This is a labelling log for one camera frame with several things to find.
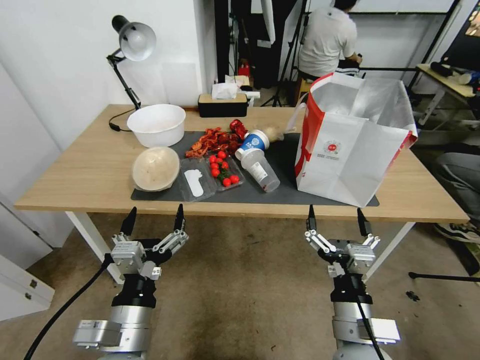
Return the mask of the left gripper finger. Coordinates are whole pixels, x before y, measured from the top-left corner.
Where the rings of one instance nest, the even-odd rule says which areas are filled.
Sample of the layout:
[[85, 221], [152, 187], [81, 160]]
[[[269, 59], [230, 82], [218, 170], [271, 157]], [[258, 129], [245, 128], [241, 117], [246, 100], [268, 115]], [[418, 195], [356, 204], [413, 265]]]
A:
[[134, 230], [135, 222], [137, 217], [137, 207], [134, 206], [126, 218], [123, 220], [120, 231], [117, 234], [114, 234], [111, 237], [111, 240], [114, 244], [118, 244], [120, 242], [128, 242], [131, 240], [131, 235]]
[[189, 240], [189, 236], [185, 231], [185, 225], [184, 207], [180, 203], [175, 215], [173, 231], [153, 247], [153, 252], [162, 255], [170, 252], [174, 255], [180, 250]]

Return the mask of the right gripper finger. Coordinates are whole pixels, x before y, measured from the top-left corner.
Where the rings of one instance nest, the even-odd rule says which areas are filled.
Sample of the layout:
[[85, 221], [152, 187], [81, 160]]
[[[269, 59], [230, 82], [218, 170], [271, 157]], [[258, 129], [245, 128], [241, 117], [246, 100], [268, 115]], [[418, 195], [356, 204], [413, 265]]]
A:
[[360, 234], [364, 238], [362, 245], [376, 247], [381, 241], [381, 238], [374, 234], [371, 223], [364, 216], [361, 208], [357, 208], [357, 223]]
[[316, 216], [312, 204], [309, 206], [304, 237], [308, 244], [317, 252], [320, 251], [322, 254], [327, 255], [336, 252], [336, 247], [317, 231]]

